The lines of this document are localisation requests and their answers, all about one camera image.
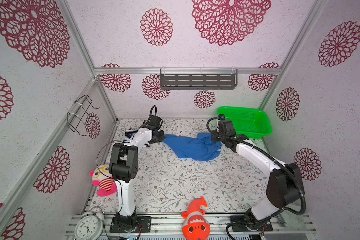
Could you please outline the red fish plush toy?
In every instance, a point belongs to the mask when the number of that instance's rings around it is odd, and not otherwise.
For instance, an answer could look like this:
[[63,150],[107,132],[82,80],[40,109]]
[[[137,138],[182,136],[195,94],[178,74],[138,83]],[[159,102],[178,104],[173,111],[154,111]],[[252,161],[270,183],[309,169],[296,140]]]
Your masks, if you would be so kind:
[[203,196],[194,199],[189,204],[187,211],[181,214],[185,219],[182,233],[186,240],[206,240],[210,235],[211,226],[204,218],[206,212],[202,206],[208,206]]

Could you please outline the grey wall shelf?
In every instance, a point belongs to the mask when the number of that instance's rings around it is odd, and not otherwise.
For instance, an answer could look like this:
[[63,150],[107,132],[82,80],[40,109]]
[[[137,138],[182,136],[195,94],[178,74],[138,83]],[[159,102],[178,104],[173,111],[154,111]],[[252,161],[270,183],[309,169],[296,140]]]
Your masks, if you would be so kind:
[[237,69],[228,74],[165,74],[160,69],[163,90],[234,90],[238,85]]

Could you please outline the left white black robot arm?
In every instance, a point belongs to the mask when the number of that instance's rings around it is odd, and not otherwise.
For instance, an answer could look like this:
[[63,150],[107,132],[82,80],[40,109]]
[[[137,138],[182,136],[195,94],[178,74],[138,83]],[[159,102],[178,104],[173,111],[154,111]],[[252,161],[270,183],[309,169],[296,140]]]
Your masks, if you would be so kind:
[[139,150],[146,143],[159,143],[165,139],[162,124],[160,117],[150,115],[132,138],[116,142],[112,147],[109,167],[117,185],[119,207],[112,218],[110,233],[132,232],[138,226],[134,180],[139,170]]

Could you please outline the green plastic basket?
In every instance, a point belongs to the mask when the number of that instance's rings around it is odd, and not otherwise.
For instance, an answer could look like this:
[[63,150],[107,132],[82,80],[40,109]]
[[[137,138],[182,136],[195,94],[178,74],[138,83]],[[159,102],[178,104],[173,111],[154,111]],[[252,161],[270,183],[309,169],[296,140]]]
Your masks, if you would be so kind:
[[250,139],[261,139],[272,134],[272,126],[268,115],[258,109],[241,107],[219,107],[217,115],[224,115],[231,120],[237,134]]

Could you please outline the white alarm clock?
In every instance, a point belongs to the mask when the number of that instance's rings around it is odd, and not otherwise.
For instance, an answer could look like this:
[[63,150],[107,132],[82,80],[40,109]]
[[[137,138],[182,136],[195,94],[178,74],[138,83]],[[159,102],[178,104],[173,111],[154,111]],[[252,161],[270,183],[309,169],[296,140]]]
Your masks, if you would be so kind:
[[103,232],[104,214],[85,212],[75,227],[75,240],[96,240]]

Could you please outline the pink white plush doll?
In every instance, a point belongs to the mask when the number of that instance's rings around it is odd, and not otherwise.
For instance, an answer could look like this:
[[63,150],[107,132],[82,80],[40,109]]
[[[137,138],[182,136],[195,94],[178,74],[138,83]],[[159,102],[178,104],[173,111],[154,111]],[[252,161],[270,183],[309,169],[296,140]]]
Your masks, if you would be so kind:
[[109,165],[100,165],[89,173],[92,178],[92,184],[99,188],[97,190],[99,197],[107,197],[118,191],[117,184],[109,170]]

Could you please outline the green folded towel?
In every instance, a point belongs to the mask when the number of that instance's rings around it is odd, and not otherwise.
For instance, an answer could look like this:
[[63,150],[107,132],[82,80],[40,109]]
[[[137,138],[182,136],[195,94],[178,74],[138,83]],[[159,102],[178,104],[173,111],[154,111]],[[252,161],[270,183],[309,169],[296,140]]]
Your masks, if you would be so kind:
[[305,230],[306,225],[304,222],[304,217],[295,215],[289,211],[284,211],[277,216],[280,224],[288,229],[293,230]]

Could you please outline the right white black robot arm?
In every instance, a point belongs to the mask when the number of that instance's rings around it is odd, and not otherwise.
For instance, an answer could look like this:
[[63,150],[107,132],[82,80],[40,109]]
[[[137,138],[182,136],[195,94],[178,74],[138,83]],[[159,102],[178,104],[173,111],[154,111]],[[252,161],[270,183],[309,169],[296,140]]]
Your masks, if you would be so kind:
[[246,224],[257,225],[285,211],[297,216],[306,212],[305,189],[301,170],[296,164],[274,158],[252,143],[249,137],[237,134],[230,120],[211,118],[207,121],[207,130],[213,142],[221,142],[250,161],[268,181],[265,197],[245,213]]

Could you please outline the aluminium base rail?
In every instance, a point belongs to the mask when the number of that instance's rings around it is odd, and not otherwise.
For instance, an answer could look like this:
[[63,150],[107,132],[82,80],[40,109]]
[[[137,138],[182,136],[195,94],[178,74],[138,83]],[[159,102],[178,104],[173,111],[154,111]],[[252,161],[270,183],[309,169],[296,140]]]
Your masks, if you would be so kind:
[[91,214],[73,216],[65,240],[97,239],[107,240],[269,240],[272,236],[284,235],[295,239],[302,234],[307,240],[318,239],[315,226],[307,214],[303,215],[302,229],[287,228],[277,218],[246,223],[243,213],[208,213],[197,207],[181,214],[138,214],[135,227],[118,224],[114,214]]

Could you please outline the blue white striped tank top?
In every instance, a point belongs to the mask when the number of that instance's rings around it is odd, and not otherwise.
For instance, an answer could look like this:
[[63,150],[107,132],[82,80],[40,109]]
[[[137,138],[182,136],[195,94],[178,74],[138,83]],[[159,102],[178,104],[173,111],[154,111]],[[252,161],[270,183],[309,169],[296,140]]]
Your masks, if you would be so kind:
[[129,140],[131,140],[134,135],[138,132],[138,130],[125,130],[124,132],[124,142],[128,142]]

